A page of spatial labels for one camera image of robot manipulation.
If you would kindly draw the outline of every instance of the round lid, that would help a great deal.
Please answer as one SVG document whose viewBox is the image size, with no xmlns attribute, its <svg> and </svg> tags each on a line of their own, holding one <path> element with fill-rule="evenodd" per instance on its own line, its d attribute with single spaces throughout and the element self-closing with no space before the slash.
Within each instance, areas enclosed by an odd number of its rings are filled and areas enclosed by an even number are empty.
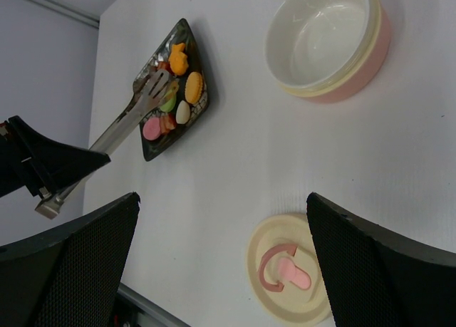
<svg viewBox="0 0 456 327">
<path fill-rule="evenodd" d="M 254 230 L 247 271 L 263 307 L 288 326 L 314 326 L 331 313 L 304 214 L 280 214 Z"/>
</svg>

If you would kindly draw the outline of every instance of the metal tongs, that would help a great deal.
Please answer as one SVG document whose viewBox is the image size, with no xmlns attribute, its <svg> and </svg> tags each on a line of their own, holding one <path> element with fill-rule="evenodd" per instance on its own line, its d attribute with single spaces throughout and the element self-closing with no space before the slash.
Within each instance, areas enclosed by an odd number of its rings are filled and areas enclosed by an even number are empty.
<svg viewBox="0 0 456 327">
<path fill-rule="evenodd" d="M 127 108 L 114 120 L 108 129 L 90 147 L 90 150 L 112 155 L 115 149 L 134 131 L 140 121 L 153 109 L 166 103 L 177 92 L 177 81 L 171 81 L 171 75 L 165 69 L 148 74 L 133 93 Z M 53 219 L 70 194 L 80 189 L 91 175 L 64 190 L 44 197 L 35 210 Z"/>
</svg>

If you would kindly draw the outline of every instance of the pink handle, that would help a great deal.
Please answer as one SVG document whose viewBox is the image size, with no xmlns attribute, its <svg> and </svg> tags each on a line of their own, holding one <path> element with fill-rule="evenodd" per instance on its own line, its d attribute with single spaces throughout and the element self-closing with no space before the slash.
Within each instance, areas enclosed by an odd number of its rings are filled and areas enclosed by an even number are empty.
<svg viewBox="0 0 456 327">
<path fill-rule="evenodd" d="M 266 253 L 261 258 L 261 262 L 259 264 L 258 269 L 259 281 L 266 290 L 273 291 L 276 293 L 280 293 L 282 290 L 284 290 L 284 284 L 282 282 L 277 281 L 276 284 L 272 284 L 267 282 L 264 278 L 264 270 L 268 262 L 271 260 L 271 258 L 280 252 L 288 252 L 288 254 L 294 256 L 297 249 L 298 245 L 296 244 L 279 244 L 266 251 Z"/>
</svg>

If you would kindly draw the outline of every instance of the black tray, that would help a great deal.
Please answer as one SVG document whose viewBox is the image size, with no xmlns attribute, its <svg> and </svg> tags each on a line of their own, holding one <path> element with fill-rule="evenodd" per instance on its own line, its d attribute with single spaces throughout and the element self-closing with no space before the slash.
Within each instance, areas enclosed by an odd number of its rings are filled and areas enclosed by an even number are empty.
<svg viewBox="0 0 456 327">
<path fill-rule="evenodd" d="M 165 151 L 169 146 L 171 146 L 176 140 L 183 136 L 192 125 L 198 120 L 198 118 L 206 111 L 209 106 L 209 98 L 207 96 L 207 85 L 202 70 L 202 62 L 200 58 L 200 53 L 198 51 L 197 42 L 193 36 L 192 29 L 190 28 L 187 20 L 180 19 L 171 32 L 168 34 L 167 38 L 162 42 L 160 47 L 152 55 L 152 58 L 147 62 L 144 68 L 136 77 L 133 82 L 133 90 L 135 91 L 140 85 L 144 77 L 149 73 L 150 69 L 154 66 L 157 66 L 160 61 L 167 61 L 171 47 L 173 44 L 185 43 L 185 53 L 187 54 L 187 61 L 189 63 L 189 68 L 183 76 L 178 76 L 176 79 L 179 81 L 179 90 L 176 94 L 176 105 L 170 112 L 175 116 L 177 107 L 179 103 L 185 100 L 185 83 L 187 82 L 187 77 L 191 72 L 201 73 L 203 77 L 203 89 L 201 98 L 195 105 L 190 105 L 191 113 L 189 121 L 184 125 L 177 125 L 177 127 L 170 131 L 167 135 L 162 135 L 158 139 L 149 141 L 143 137 L 143 126 L 145 122 L 151 117 L 161 117 L 167 115 L 168 113 L 162 112 L 159 108 L 154 109 L 149 114 L 147 114 L 140 123 L 140 134 L 142 140 L 142 153 L 144 154 L 144 159 L 146 161 L 151 161 L 156 158 L 159 154 Z"/>
</svg>

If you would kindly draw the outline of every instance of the white tabletop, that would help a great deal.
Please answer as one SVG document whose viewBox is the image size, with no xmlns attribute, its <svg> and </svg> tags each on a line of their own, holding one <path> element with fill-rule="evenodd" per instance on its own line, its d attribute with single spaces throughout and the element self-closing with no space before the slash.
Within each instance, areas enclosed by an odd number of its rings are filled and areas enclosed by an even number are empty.
<svg viewBox="0 0 456 327">
<path fill-rule="evenodd" d="M 152 162 L 135 131 L 85 189 L 85 212 L 139 193 L 122 281 L 195 327 L 279 326 L 249 288 L 245 251 L 261 220 L 305 212 L 312 191 L 456 251 L 456 0 L 382 0 L 394 29 L 387 61 L 333 105 L 282 93 L 266 69 L 282 1 L 118 0 L 101 17 L 92 142 L 181 17 L 209 62 L 212 102 L 191 131 Z"/>
</svg>

